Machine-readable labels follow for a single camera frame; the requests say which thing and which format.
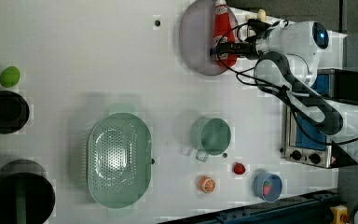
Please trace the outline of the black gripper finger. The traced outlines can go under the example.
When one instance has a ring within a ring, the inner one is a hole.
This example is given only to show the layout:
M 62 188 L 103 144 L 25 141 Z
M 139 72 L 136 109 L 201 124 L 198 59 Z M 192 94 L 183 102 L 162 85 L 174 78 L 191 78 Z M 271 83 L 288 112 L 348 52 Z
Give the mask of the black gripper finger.
M 210 49 L 211 55 L 218 54 L 247 55 L 251 53 L 250 46 L 243 43 L 220 43 Z

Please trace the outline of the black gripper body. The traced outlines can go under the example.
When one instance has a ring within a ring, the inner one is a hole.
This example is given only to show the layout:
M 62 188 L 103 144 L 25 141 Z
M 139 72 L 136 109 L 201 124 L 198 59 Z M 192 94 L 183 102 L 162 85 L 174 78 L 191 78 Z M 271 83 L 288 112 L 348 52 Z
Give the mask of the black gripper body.
M 248 35 L 244 40 L 244 53 L 242 57 L 248 60 L 259 59 L 265 51 L 268 51 L 267 40 L 269 38 L 271 24 L 259 21 L 257 19 L 249 19 L 247 28 L 253 31 L 253 35 Z

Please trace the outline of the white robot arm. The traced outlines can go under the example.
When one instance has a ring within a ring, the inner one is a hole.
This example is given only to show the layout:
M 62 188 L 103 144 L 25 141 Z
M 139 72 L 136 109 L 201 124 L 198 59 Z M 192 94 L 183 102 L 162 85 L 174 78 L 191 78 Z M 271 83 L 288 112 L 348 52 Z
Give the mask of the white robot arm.
M 227 30 L 215 38 L 210 54 L 238 55 L 255 60 L 250 78 L 261 91 L 284 102 L 295 117 L 305 119 L 358 163 L 358 104 L 322 97 L 311 88 L 318 65 L 329 46 L 329 33 L 316 21 L 267 24 L 245 23 L 255 34 L 241 42 L 230 40 Z

